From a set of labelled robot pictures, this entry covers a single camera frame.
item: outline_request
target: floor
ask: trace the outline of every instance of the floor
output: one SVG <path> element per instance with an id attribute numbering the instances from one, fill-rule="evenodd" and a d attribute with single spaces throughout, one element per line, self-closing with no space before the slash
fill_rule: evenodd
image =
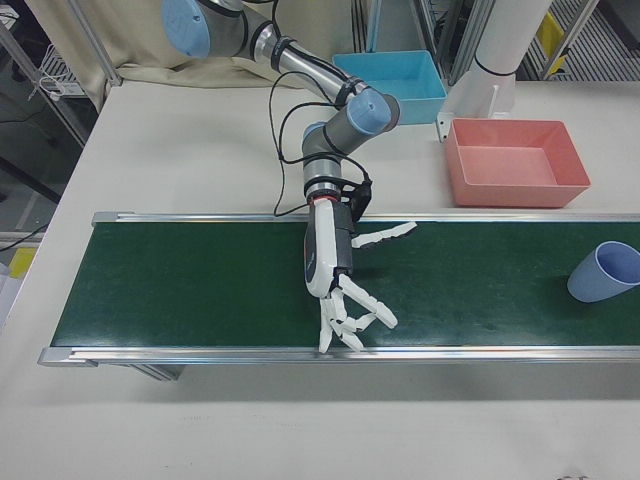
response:
<path id="1" fill-rule="evenodd" d="M 566 29 L 581 4 L 581 0 L 555 0 L 551 12 L 560 26 Z M 526 72 L 523 79 L 538 80 L 538 73 L 545 63 L 546 56 L 535 40 L 523 62 Z M 640 51 L 629 50 L 596 8 L 572 45 L 563 70 L 550 80 L 639 81 Z"/>
<path id="2" fill-rule="evenodd" d="M 5 58 L 0 70 L 0 156 L 62 194 L 80 156 L 81 148 L 68 134 L 40 95 L 28 100 L 28 81 L 11 77 L 11 63 Z M 74 109 L 86 123 L 95 112 L 88 100 L 75 102 Z M 15 122 L 33 115 L 30 121 Z M 48 223 L 56 205 L 0 171 L 0 241 L 26 235 Z M 0 262 L 11 261 L 15 249 L 0 252 Z"/>

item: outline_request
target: yellow object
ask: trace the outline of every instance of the yellow object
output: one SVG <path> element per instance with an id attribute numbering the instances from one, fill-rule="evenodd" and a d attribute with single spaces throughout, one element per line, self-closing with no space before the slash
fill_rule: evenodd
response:
<path id="1" fill-rule="evenodd" d="M 538 28 L 536 36 L 538 37 L 538 40 L 540 40 L 540 44 L 542 45 L 542 50 L 544 50 L 545 55 L 547 57 L 551 57 L 564 37 L 564 30 L 562 30 L 562 27 L 560 27 L 560 24 L 553 17 L 551 12 L 547 12 L 540 24 L 540 28 Z M 566 55 L 558 57 L 558 60 L 553 64 L 549 73 L 554 74 L 560 70 L 565 57 Z"/>
<path id="2" fill-rule="evenodd" d="M 36 251 L 36 248 L 19 248 L 9 264 L 9 276 L 11 278 L 23 278 L 31 266 Z"/>

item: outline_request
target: plastic tray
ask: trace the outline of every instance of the plastic tray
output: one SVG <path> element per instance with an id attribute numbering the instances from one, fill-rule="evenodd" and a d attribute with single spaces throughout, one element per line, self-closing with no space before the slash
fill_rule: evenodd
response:
<path id="1" fill-rule="evenodd" d="M 373 88 L 396 97 L 401 125 L 435 122 L 447 96 L 426 50 L 335 55 L 333 62 Z"/>
<path id="2" fill-rule="evenodd" d="M 454 119 L 445 152 L 460 206 L 560 208 L 591 185 L 558 121 Z"/>

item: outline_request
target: conveyor leg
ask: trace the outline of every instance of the conveyor leg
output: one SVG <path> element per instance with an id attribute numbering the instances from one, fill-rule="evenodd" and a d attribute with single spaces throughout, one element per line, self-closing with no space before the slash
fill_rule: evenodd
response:
<path id="1" fill-rule="evenodd" d="M 130 364 L 127 365 L 131 368 L 138 370 L 145 375 L 150 376 L 155 380 L 161 382 L 169 382 L 177 380 L 184 370 L 184 365 L 142 365 L 142 364 Z"/>

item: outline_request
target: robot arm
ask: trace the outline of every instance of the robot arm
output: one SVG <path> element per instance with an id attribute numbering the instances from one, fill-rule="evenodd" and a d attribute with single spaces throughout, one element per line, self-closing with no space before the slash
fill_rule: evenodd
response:
<path id="1" fill-rule="evenodd" d="M 302 151 L 304 194 L 310 206 L 305 237 L 305 281 L 309 293 L 320 299 L 320 351 L 325 352 L 333 332 L 353 350 L 361 350 L 356 333 L 380 319 L 393 328 L 397 319 L 351 280 L 352 248 L 410 233 L 415 223 L 356 237 L 354 223 L 371 199 L 371 181 L 345 192 L 341 160 L 367 140 L 394 128 L 400 110 L 395 98 L 349 77 L 334 65 L 313 56 L 295 40 L 280 35 L 274 23 L 240 0 L 163 0 L 162 18 L 167 36 L 182 53 L 197 58 L 241 57 L 267 63 L 279 73 L 295 72 L 309 90 L 326 96 L 339 108 L 326 123 L 309 126 Z M 344 307 L 344 295 L 369 314 L 354 320 Z"/>

